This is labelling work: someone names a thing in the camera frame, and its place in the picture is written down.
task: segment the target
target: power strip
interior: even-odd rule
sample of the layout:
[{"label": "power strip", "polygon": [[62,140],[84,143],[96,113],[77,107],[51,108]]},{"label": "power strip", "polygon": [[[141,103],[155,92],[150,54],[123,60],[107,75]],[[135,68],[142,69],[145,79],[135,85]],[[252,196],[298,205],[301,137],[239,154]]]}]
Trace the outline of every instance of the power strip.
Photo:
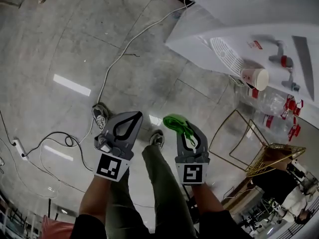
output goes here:
[{"label": "power strip", "polygon": [[23,149],[23,146],[21,144],[21,142],[19,141],[19,139],[14,139],[13,140],[13,144],[16,147],[18,153],[20,154],[20,157],[24,160],[24,161],[28,161],[27,157],[24,157],[23,155],[25,154],[25,151]]}]

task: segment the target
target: gray tile floor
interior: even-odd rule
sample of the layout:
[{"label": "gray tile floor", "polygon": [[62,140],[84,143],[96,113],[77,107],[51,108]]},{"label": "gray tile floor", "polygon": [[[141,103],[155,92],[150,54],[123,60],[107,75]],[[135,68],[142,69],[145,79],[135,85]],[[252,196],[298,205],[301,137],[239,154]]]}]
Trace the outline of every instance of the gray tile floor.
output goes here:
[{"label": "gray tile floor", "polygon": [[[0,108],[10,136],[18,137],[26,150],[37,146],[54,130],[81,139],[90,127],[91,107],[108,66],[138,32],[182,7],[177,0],[46,0],[44,4],[36,0],[8,1],[22,5],[20,9],[0,7]],[[175,135],[162,123],[157,125],[161,119],[169,113],[182,114],[211,142],[237,104],[234,86],[227,76],[200,69],[164,45],[180,13],[172,14],[129,46],[128,55],[111,69],[101,97],[114,113],[140,110],[144,114],[129,184],[133,202],[150,229],[155,227],[153,190],[141,156],[150,131],[157,127],[164,131],[162,153],[177,176]],[[91,90],[90,96],[56,83],[54,75],[85,86]],[[95,161],[93,137],[98,133],[94,125],[82,144],[90,167]],[[7,143],[2,125],[0,136]],[[74,159],[66,160],[42,148],[46,168],[85,191],[93,175],[82,165],[79,150],[52,141],[45,145]],[[19,180],[1,142],[0,155],[5,166],[0,188],[24,215],[45,215],[47,197],[53,198],[53,205],[78,210],[81,191],[60,185],[10,149],[19,176],[28,188]],[[41,166],[39,155],[37,150],[29,158]],[[241,170],[211,156],[207,182],[219,199],[243,178]]]}]

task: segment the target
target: gray sneaker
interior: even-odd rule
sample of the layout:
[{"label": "gray sneaker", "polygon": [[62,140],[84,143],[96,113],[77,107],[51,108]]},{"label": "gray sneaker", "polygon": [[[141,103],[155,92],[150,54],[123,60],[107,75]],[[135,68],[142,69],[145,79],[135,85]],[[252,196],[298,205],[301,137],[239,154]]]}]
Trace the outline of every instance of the gray sneaker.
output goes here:
[{"label": "gray sneaker", "polygon": [[165,137],[162,130],[156,130],[150,138],[150,145],[159,147],[159,150],[163,149]]},{"label": "gray sneaker", "polygon": [[109,120],[108,110],[103,105],[97,104],[92,107],[92,115],[95,123],[99,126],[99,129],[103,131]]}]

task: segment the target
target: olive green pants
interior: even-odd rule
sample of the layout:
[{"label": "olive green pants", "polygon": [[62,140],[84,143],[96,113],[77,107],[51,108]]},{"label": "olive green pants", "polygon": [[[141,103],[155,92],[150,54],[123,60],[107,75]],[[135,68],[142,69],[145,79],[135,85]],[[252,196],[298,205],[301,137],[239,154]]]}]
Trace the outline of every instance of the olive green pants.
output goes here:
[{"label": "olive green pants", "polygon": [[[155,237],[176,234],[195,237],[194,226],[185,199],[172,171],[157,146],[149,145],[142,152],[151,180],[154,198]],[[129,193],[129,171],[119,182],[112,182],[106,214],[106,233],[110,239],[149,238],[140,214],[134,207]]]}]

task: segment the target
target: green cloth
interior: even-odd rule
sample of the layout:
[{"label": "green cloth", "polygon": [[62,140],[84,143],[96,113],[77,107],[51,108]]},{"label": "green cloth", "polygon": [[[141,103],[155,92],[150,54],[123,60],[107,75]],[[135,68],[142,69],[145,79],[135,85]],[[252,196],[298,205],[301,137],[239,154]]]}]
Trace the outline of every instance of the green cloth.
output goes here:
[{"label": "green cloth", "polygon": [[163,123],[166,127],[176,131],[178,134],[184,134],[186,139],[190,140],[191,144],[195,146],[195,142],[190,138],[194,135],[194,131],[188,126],[186,121],[188,119],[178,114],[170,114],[163,118]]}]

